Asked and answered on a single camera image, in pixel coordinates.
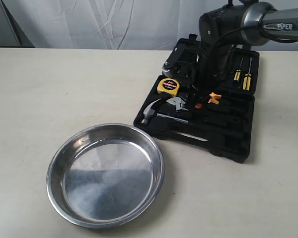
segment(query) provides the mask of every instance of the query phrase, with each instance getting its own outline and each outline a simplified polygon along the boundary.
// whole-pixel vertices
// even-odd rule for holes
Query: table
[[[54,211],[53,154],[89,126],[132,124],[169,54],[0,49],[0,238],[298,238],[298,52],[261,52],[245,164],[157,140],[164,183],[134,221],[91,231]]]

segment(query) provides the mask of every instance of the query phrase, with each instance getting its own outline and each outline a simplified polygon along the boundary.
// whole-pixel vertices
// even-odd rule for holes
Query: yellow tape measure
[[[178,81],[172,79],[172,78],[165,78],[160,81],[158,87],[157,87],[157,92],[162,93],[166,92],[171,95],[171,97],[176,97],[178,94],[180,88],[180,84]]]

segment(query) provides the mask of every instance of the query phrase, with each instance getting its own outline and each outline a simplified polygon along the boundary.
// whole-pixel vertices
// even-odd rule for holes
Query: white backdrop
[[[3,0],[38,48],[170,50],[198,34],[199,17],[227,0]],[[268,0],[276,9],[298,0]],[[256,50],[298,50],[269,43]]]

